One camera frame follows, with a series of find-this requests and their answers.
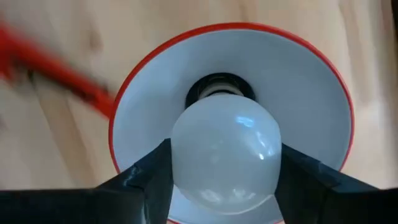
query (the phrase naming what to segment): light bulb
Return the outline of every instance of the light bulb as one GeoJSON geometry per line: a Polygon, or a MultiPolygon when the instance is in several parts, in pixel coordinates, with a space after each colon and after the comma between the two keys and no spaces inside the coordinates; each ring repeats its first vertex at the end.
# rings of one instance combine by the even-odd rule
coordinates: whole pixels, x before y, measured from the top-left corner
{"type": "Polygon", "coordinates": [[[174,183],[197,205],[234,215],[275,192],[279,126],[255,101],[229,94],[197,101],[174,124],[171,144],[174,183]]]}

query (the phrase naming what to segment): wooden surface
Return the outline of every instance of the wooden surface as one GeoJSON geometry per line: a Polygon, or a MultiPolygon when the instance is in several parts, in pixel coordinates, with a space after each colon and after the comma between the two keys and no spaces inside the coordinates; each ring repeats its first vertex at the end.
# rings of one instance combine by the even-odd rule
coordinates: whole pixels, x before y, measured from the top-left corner
{"type": "MultiPolygon", "coordinates": [[[[246,21],[291,31],[335,64],[353,98],[354,144],[343,172],[380,188],[398,186],[396,44],[388,0],[0,2],[7,20],[115,92],[140,59],[186,30],[246,21]]],[[[0,94],[0,188],[85,187],[116,174],[108,121],[91,108],[46,83],[27,98],[5,87],[0,94]]]]}

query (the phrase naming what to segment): black plastic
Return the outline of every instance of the black plastic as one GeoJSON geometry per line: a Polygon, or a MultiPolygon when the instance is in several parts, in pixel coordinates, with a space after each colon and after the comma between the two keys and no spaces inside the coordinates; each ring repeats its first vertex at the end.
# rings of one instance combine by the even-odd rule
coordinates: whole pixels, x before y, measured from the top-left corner
{"type": "MultiPolygon", "coordinates": [[[[189,92],[187,94],[187,97],[185,99],[185,108],[188,108],[192,104],[194,104],[196,101],[199,100],[200,93],[209,85],[212,85],[214,83],[227,83],[232,86],[235,86],[242,94],[244,97],[247,97],[252,100],[256,100],[256,96],[253,92],[253,89],[251,86],[241,77],[231,74],[231,73],[214,73],[207,75],[201,79],[199,79],[191,89],[189,89],[189,92]]],[[[234,94],[230,91],[223,90],[225,93],[229,94],[234,94]]]]}
{"type": "Polygon", "coordinates": [[[173,186],[166,139],[94,189],[0,191],[0,223],[166,223],[173,186]]]}
{"type": "Polygon", "coordinates": [[[275,197],[286,224],[396,222],[398,189],[379,190],[286,145],[281,162],[275,197]]]}

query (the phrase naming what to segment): black socket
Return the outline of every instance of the black socket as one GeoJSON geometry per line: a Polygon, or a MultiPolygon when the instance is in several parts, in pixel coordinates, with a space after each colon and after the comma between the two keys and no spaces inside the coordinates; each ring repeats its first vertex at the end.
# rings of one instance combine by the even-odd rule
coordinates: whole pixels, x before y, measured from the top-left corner
{"type": "MultiPolygon", "coordinates": [[[[243,94],[244,97],[247,97],[254,101],[256,100],[256,96],[253,92],[253,89],[241,77],[231,73],[213,73],[199,79],[195,84],[193,84],[191,89],[189,89],[189,92],[185,99],[185,109],[187,109],[189,106],[198,101],[200,99],[201,93],[204,90],[206,90],[207,87],[217,83],[231,85],[236,89],[238,89],[243,94]]],[[[229,90],[217,90],[207,94],[206,96],[210,96],[215,93],[221,93],[221,92],[235,94],[229,90]]]]}

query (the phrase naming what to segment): red lamp arm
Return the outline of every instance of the red lamp arm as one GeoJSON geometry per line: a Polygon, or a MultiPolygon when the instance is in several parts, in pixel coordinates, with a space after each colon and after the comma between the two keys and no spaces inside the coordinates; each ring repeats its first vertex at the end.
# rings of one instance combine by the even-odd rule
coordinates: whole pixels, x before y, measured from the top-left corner
{"type": "Polygon", "coordinates": [[[11,67],[15,62],[38,71],[71,90],[108,118],[111,116],[114,98],[105,88],[85,78],[84,74],[69,69],[54,56],[13,34],[0,23],[0,78],[4,77],[9,82],[14,80],[11,67]]]}

